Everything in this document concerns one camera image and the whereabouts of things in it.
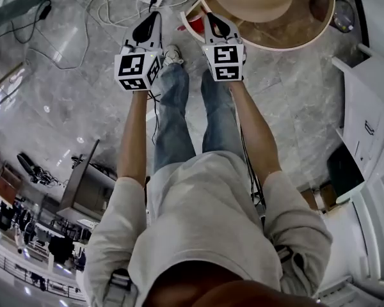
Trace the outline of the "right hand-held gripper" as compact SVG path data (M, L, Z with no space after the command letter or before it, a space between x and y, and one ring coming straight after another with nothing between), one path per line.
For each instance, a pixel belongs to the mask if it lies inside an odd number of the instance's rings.
M207 13L204 30L202 50L214 81L242 81L246 49L236 24L220 14Z

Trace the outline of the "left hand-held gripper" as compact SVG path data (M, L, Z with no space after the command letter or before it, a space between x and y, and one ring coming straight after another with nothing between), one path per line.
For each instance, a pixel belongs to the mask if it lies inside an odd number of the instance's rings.
M115 55L114 78L124 91L149 91L162 68L162 18L150 12L125 32L125 45ZM148 45L137 44L148 41Z

